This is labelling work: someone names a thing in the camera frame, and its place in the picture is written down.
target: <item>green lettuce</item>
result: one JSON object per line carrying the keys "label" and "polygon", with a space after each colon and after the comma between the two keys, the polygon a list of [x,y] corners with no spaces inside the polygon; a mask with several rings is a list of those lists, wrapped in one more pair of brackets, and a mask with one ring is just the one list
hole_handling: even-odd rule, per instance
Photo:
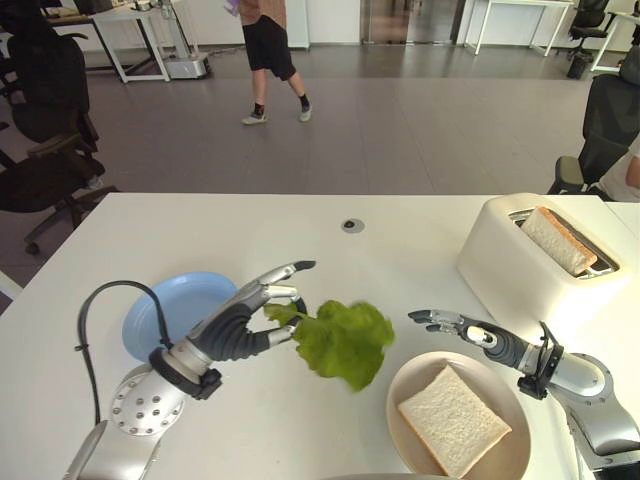
{"label": "green lettuce", "polygon": [[293,335],[298,354],[318,375],[342,377],[354,392],[373,381],[382,366],[384,348],[395,338],[391,322],[365,302],[347,307],[329,300],[318,309],[317,318],[298,313],[293,303],[268,304],[264,311],[280,326],[299,315]]}

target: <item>person's arm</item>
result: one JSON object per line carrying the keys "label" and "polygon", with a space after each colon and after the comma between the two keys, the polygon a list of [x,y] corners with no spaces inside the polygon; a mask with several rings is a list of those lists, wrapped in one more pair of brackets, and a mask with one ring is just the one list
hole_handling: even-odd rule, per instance
{"label": "person's arm", "polygon": [[627,185],[640,189],[640,152],[633,156],[627,169]]}

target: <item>bread slice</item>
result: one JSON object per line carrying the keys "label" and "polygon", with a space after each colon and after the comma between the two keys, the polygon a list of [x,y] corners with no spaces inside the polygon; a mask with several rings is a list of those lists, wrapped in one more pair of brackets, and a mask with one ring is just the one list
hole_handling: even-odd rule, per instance
{"label": "bread slice", "polygon": [[579,275],[598,260],[546,207],[536,207],[521,228],[571,275]]}
{"label": "bread slice", "polygon": [[398,410],[444,472],[455,478],[466,475],[511,431],[449,365]]}

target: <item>white table leg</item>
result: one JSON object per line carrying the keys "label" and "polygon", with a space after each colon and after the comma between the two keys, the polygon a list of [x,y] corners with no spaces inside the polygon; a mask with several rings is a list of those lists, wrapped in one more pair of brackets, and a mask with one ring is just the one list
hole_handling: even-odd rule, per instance
{"label": "white table leg", "polygon": [[560,31],[560,27],[562,26],[562,22],[564,21],[564,17],[567,16],[567,10],[569,10],[569,6],[565,6],[562,9],[562,15],[560,15],[560,20],[558,20],[558,24],[556,25],[556,29],[553,31],[553,35],[551,35],[551,40],[549,40],[549,45],[547,46],[547,49],[544,52],[544,56],[546,57],[547,55],[549,55],[549,52],[551,51],[551,47],[553,46],[553,42],[556,41],[556,37],[558,36],[558,32]]}
{"label": "white table leg", "polygon": [[147,32],[147,38],[149,39],[149,43],[151,44],[151,50],[153,50],[153,56],[155,57],[156,62],[158,63],[158,68],[160,69],[160,72],[162,72],[162,78],[164,79],[165,82],[168,82],[171,80],[171,78],[169,77],[169,73],[167,72],[167,69],[164,66],[162,53],[160,52],[160,47],[158,46],[158,41],[156,40],[156,35],[155,35],[155,32],[153,31],[153,26],[151,25],[151,22],[147,17],[142,17],[140,20],[142,21],[142,27],[144,28],[145,32]]}
{"label": "white table leg", "polygon": [[542,7],[542,11],[540,12],[540,16],[538,17],[538,23],[536,23],[536,28],[533,30],[533,35],[531,35],[531,41],[529,42],[529,48],[533,48],[535,45],[533,44],[533,40],[536,38],[536,34],[538,33],[538,28],[540,28],[540,23],[542,23],[542,17],[544,17],[544,12],[547,11],[547,7]]}
{"label": "white table leg", "polygon": [[0,292],[4,293],[11,300],[15,300],[20,292],[22,292],[22,287],[0,270]]}
{"label": "white table leg", "polygon": [[100,32],[100,36],[104,41],[104,46],[107,48],[109,55],[111,55],[111,59],[113,60],[113,65],[116,67],[116,71],[118,72],[118,75],[120,75],[120,80],[122,80],[123,83],[127,83],[128,81],[127,74],[125,73],[124,68],[122,68],[122,64],[120,63],[120,60],[118,60],[118,56],[116,55],[115,50],[107,40],[107,36],[104,34],[104,31],[102,30],[102,27],[100,26],[100,22],[94,19],[93,24],[95,25],[96,29]]}
{"label": "white table leg", "polygon": [[[620,17],[615,17],[613,19],[613,22],[611,22],[611,27],[609,28],[609,33],[607,35],[607,38],[604,39],[604,43],[602,44],[602,47],[600,47],[600,51],[598,52],[598,55],[596,55],[596,59],[593,61],[593,65],[591,66],[589,71],[593,72],[594,70],[601,69],[598,67],[598,64],[600,63],[600,60],[602,59],[602,55],[604,55],[605,50],[609,46],[609,42],[613,38],[613,34],[616,33],[616,30],[618,28],[618,23],[620,23]],[[611,71],[611,67],[604,67],[604,68],[606,68],[608,71]]]}
{"label": "white table leg", "polygon": [[484,12],[484,18],[482,19],[482,28],[480,28],[480,36],[478,36],[478,44],[476,45],[475,54],[477,55],[480,52],[480,45],[482,45],[482,37],[484,37],[484,30],[487,27],[487,20],[489,19],[489,12],[491,12],[491,4],[493,2],[489,0],[487,4],[487,11]]}

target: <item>white toaster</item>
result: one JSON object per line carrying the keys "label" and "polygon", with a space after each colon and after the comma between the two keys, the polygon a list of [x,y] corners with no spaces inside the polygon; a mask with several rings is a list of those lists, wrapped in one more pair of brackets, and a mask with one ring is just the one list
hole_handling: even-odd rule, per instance
{"label": "white toaster", "polygon": [[[592,267],[578,276],[569,274],[521,231],[537,206],[550,209],[597,255]],[[487,201],[456,266],[498,324],[535,343],[541,321],[561,343],[570,339],[632,277],[631,269],[592,232],[552,201],[530,193]]]}

